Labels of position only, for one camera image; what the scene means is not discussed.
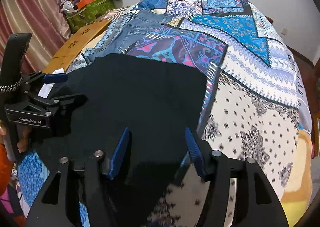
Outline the person left hand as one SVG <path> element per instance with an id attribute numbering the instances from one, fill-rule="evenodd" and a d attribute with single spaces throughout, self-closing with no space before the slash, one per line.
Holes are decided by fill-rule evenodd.
<path id="1" fill-rule="evenodd" d="M 22 133 L 19 142 L 17 143 L 18 152 L 22 153 L 28 149 L 28 135 L 31 132 L 31 127 L 22 125 Z M 7 128 L 3 121 L 1 121 L 1 144 L 4 145 L 4 137 L 7 134 Z"/>

